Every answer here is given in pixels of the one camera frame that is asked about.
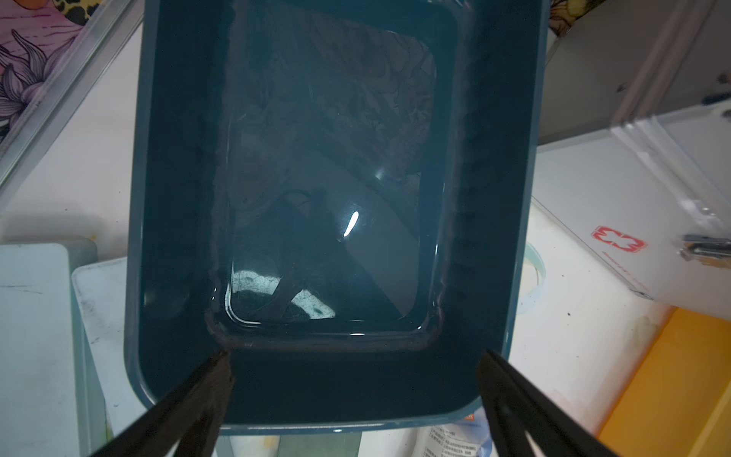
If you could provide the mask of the yellow storage tray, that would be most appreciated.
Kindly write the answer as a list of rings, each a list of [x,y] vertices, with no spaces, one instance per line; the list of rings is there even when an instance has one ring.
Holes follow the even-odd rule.
[[[728,456],[730,323],[675,310],[599,440],[621,456]]]

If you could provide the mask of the teal storage tray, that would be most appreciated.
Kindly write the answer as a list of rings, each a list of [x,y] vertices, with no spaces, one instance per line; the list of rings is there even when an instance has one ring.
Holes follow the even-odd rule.
[[[423,427],[508,356],[544,1],[150,1],[125,359],[146,404],[230,354],[223,430]]]

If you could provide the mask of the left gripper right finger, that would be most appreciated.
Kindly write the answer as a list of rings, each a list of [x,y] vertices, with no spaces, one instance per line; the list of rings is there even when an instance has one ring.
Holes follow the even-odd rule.
[[[479,391],[496,451],[500,456],[612,456],[588,433],[516,371],[489,350],[477,369]]]

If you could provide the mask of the silver metal first-aid case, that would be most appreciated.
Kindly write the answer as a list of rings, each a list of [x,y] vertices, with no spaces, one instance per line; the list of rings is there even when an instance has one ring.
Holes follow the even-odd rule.
[[[730,5],[563,1],[533,196],[647,300],[730,316]]]

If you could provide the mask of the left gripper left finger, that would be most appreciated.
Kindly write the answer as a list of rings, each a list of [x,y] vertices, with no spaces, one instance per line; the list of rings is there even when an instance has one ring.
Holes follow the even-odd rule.
[[[211,456],[234,387],[230,353],[219,352],[96,456]]]

